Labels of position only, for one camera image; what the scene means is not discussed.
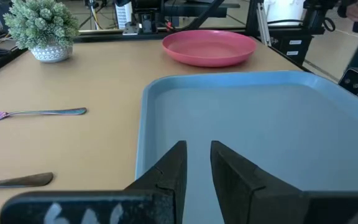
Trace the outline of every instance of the green succulent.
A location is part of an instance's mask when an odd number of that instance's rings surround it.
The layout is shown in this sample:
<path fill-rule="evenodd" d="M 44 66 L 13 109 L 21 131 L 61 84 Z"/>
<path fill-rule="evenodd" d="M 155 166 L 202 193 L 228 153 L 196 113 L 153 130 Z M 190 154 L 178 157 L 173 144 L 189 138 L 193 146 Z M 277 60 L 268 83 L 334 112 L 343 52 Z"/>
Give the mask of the green succulent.
<path fill-rule="evenodd" d="M 9 33 L 20 49 L 46 48 L 49 43 L 63 47 L 73 45 L 78 35 L 78 19 L 63 3 L 55 0 L 12 0 L 4 15 Z"/>

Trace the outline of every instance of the wooden table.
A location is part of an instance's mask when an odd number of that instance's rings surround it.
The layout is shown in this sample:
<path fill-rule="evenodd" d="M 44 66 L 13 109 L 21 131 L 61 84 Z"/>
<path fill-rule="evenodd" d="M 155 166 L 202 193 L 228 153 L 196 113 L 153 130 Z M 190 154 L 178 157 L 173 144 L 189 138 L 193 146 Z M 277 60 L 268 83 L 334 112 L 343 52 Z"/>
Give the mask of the wooden table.
<path fill-rule="evenodd" d="M 299 70 L 262 44 L 247 63 L 198 68 L 173 61 L 160 40 L 75 44 L 71 59 L 40 63 L 26 52 L 0 69 L 0 110 L 87 107 L 82 116 L 0 121 L 0 179 L 54 172 L 46 187 L 0 189 L 0 208 L 33 190 L 123 189 L 134 180 L 142 91 L 151 81 L 195 73 Z"/>

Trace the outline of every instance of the white pot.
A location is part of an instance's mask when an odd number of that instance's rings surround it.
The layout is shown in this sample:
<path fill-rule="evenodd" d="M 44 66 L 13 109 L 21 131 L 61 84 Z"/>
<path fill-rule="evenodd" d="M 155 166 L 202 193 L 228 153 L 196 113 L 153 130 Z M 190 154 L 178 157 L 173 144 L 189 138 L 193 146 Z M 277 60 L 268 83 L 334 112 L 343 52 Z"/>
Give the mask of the white pot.
<path fill-rule="evenodd" d="M 36 59 L 46 63 L 61 62 L 73 53 L 72 46 L 62 47 L 56 44 L 48 44 L 46 49 L 35 47 L 30 50 Z"/>

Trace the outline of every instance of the fork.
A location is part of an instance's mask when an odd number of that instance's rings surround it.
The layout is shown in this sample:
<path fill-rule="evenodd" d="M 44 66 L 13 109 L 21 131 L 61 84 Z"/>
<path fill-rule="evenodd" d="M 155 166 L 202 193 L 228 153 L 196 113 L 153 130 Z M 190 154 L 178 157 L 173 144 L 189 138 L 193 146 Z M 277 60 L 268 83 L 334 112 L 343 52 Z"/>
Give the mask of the fork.
<path fill-rule="evenodd" d="M 16 111 L 16 112 L 2 112 L 0 111 L 0 119 L 7 118 L 14 114 L 61 114 L 61 115 L 81 115 L 86 113 L 86 108 L 76 108 L 69 110 L 45 110 L 45 111 Z"/>

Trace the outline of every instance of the blue tray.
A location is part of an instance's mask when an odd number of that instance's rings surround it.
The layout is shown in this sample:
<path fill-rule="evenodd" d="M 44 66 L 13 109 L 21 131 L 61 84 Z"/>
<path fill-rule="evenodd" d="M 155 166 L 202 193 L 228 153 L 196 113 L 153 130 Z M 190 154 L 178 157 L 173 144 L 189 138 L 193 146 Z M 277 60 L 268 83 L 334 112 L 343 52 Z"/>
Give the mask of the blue tray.
<path fill-rule="evenodd" d="M 305 72 L 167 77 L 142 101 L 135 177 L 188 145 L 183 223 L 223 223 L 209 151 L 221 141 L 300 190 L 358 190 L 358 97 Z"/>

